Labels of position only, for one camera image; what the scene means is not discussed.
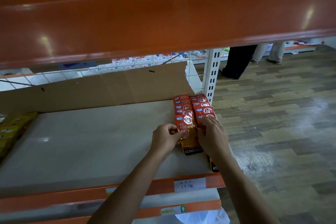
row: black pants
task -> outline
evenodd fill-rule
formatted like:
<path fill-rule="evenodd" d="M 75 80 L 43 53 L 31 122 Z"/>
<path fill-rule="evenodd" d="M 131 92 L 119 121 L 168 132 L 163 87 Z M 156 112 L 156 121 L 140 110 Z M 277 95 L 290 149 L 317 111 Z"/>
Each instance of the black pants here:
<path fill-rule="evenodd" d="M 223 75 L 238 80 L 252 59 L 257 45 L 230 47 Z"/>

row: perforated metal post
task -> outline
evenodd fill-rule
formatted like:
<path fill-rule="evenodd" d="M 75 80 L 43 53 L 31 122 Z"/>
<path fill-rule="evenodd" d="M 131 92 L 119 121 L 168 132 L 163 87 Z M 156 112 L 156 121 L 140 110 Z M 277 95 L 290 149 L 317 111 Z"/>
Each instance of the perforated metal post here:
<path fill-rule="evenodd" d="M 212 103 L 213 94 L 215 92 L 217 74 L 219 63 L 221 61 L 222 48 L 209 49 L 207 51 L 207 62 L 204 67 L 205 77 L 203 79 L 204 95 L 208 98 L 210 104 Z"/>

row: orange metal beam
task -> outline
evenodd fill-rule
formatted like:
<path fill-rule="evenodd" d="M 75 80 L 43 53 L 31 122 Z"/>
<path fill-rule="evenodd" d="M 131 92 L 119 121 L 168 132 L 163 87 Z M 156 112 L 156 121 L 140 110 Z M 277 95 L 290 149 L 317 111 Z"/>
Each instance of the orange metal beam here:
<path fill-rule="evenodd" d="M 153 180 L 146 195 L 173 193 L 175 192 L 174 181 L 197 179 L 201 177 L 205 177 L 206 188 L 225 187 L 223 179 L 219 173 L 210 173 Z M 108 197 L 106 188 L 115 187 L 118 185 L 119 184 L 114 184 L 99 187 L 31 194 L 22 197 L 0 198 L 0 213 L 40 209 L 53 205 L 105 200 Z"/>
<path fill-rule="evenodd" d="M 336 0 L 0 0 L 0 69 L 336 35 Z"/>
<path fill-rule="evenodd" d="M 162 208 L 170 208 L 180 205 L 167 205 L 161 207 L 152 207 L 152 208 L 142 208 L 139 209 L 135 215 L 135 219 L 144 219 L 144 218 L 152 218 L 161 216 Z M 212 211 L 212 210 L 220 210 L 221 209 L 221 200 L 211 200 L 204 202 L 194 202 L 184 204 L 185 212 L 199 212 L 199 211 Z M 76 218 L 68 218 L 68 219 L 58 219 L 58 220 L 47 220 L 47 221 L 39 221 L 39 222 L 29 222 L 27 224 L 85 224 L 91 216 L 83 216 Z"/>

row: wood plank flooring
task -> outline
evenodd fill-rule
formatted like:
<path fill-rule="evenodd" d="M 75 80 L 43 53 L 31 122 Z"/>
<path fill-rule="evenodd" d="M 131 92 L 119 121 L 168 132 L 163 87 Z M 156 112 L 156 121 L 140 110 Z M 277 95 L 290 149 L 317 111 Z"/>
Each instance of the wood plank flooring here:
<path fill-rule="evenodd" d="M 196 65 L 202 71 L 202 65 Z M 218 74 L 212 106 L 245 175 L 282 223 L 336 223 L 336 50 L 263 58 Z M 239 223 L 225 188 L 231 223 Z"/>

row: white pants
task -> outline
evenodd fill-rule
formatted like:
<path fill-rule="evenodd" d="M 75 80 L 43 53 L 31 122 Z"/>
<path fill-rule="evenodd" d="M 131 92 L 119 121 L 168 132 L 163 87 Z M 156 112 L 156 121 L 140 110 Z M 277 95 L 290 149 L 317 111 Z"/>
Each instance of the white pants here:
<path fill-rule="evenodd" d="M 274 60 L 274 61 L 281 61 L 282 56 L 284 55 L 285 43 L 286 42 L 274 42 L 268 59 L 269 60 Z M 266 49 L 267 49 L 268 45 L 269 45 L 269 43 L 258 44 L 257 48 L 254 51 L 252 59 L 254 61 L 260 61 L 260 59 L 262 58 L 262 56 L 266 52 Z"/>

